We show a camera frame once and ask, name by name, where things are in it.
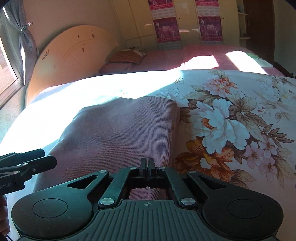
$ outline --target red poster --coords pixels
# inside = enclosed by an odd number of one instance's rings
[[[195,0],[196,6],[211,6],[211,7],[219,7],[218,0]]]
[[[150,10],[174,7],[173,0],[148,0]]]
[[[158,43],[180,41],[176,17],[153,20]]]
[[[221,18],[216,16],[199,16],[202,41],[223,41]]]

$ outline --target round pad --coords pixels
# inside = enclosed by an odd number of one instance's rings
[[[238,187],[211,190],[202,214],[215,232],[237,240],[266,239],[283,221],[283,211],[275,200]]]
[[[68,209],[67,203],[62,200],[43,199],[33,206],[33,212],[41,218],[55,218],[64,214]]]
[[[251,200],[238,199],[229,203],[228,211],[237,218],[252,219],[262,213],[262,207]]]

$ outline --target ribbed black plate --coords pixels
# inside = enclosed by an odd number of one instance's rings
[[[116,208],[99,211],[67,241],[229,241],[208,229],[194,210],[178,208],[173,200],[122,200]],[[275,241],[271,237],[266,241]],[[22,237],[20,241],[29,241]]]

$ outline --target pillow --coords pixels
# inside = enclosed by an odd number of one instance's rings
[[[142,51],[138,51],[136,49],[125,49],[117,52],[109,62],[120,62],[120,63],[135,63],[140,64],[142,58],[146,55],[146,53]]]
[[[133,67],[132,63],[111,63],[107,62],[100,70],[100,74],[121,74],[130,70]]]

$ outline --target window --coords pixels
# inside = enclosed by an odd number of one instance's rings
[[[2,94],[17,77],[12,70],[0,37],[0,94]]]
[[[15,75],[0,36],[0,109],[23,86]]]

